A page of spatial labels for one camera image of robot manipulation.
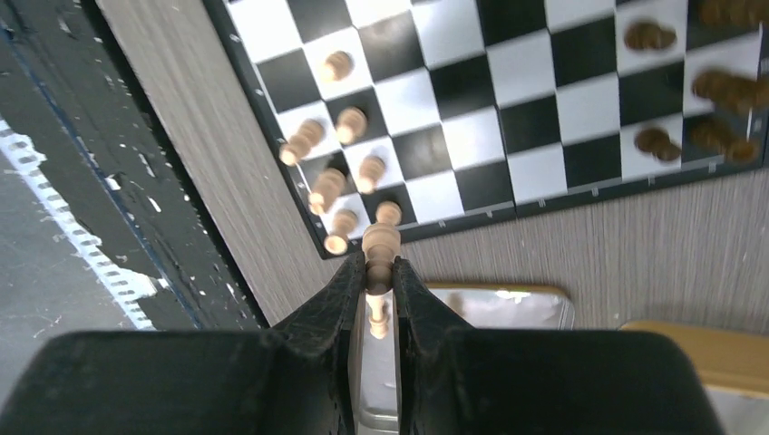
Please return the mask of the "black white chess board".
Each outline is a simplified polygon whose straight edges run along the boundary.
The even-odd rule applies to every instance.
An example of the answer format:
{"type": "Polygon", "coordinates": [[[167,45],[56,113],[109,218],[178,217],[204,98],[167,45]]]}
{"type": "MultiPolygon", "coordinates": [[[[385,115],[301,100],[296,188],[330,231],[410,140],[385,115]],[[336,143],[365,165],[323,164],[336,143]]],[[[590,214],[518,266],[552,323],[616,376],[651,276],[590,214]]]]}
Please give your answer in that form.
{"type": "Polygon", "coordinates": [[[768,165],[765,1],[204,6],[324,259],[768,165]]]}

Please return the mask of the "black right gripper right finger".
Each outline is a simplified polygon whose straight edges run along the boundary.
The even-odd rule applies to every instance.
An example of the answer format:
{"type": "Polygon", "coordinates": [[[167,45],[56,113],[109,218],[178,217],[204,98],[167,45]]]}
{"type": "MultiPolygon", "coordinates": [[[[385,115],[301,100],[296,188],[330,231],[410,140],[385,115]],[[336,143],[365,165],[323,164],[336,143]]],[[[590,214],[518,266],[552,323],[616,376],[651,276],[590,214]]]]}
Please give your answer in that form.
{"type": "Polygon", "coordinates": [[[686,354],[624,330],[482,329],[393,267],[403,434],[720,434],[686,354]]]}

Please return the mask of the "yellow tin box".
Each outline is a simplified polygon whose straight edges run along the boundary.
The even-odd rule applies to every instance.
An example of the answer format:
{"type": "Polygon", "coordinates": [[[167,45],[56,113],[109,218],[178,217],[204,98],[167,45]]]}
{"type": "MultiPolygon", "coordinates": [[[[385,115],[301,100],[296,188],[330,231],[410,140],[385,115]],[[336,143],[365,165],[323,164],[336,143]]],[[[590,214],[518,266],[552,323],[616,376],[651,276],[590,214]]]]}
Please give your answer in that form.
{"type": "Polygon", "coordinates": [[[692,324],[639,320],[623,330],[662,334],[687,353],[728,434],[768,432],[768,337],[692,324]]]}

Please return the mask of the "silver metal tray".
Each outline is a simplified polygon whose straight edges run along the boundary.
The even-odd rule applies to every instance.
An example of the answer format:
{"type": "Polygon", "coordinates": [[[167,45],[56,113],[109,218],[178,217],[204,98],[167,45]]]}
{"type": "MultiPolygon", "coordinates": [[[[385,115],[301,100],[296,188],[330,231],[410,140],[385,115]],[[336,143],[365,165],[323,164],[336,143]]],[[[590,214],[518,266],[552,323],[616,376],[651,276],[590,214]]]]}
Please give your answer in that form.
{"type": "MultiPolygon", "coordinates": [[[[429,291],[469,324],[492,329],[570,330],[573,303],[558,288],[543,285],[472,285],[431,283],[429,291]]],[[[370,333],[370,309],[365,301],[362,361],[356,398],[358,434],[398,432],[393,293],[388,303],[389,332],[383,340],[370,333]]]]}

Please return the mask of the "light wooden pawn piece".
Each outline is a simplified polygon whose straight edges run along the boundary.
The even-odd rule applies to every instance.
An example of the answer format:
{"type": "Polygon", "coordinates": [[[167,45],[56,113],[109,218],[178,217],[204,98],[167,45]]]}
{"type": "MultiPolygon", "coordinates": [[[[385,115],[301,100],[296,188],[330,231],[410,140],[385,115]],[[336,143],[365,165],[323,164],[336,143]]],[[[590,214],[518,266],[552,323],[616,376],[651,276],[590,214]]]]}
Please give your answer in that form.
{"type": "Polygon", "coordinates": [[[393,287],[393,263],[401,251],[401,234],[392,225],[369,226],[362,238],[365,254],[365,290],[369,295],[384,295],[393,287]]]}

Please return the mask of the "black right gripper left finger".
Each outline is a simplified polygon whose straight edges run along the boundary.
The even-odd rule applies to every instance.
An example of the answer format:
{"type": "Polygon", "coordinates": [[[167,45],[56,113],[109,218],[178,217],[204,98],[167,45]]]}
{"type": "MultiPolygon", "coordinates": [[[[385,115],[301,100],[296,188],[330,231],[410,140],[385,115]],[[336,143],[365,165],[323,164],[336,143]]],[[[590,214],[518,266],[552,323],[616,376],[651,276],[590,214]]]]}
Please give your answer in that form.
{"type": "Polygon", "coordinates": [[[4,434],[352,434],[348,363],[365,260],[353,254],[256,331],[76,332],[49,341],[4,434]]]}

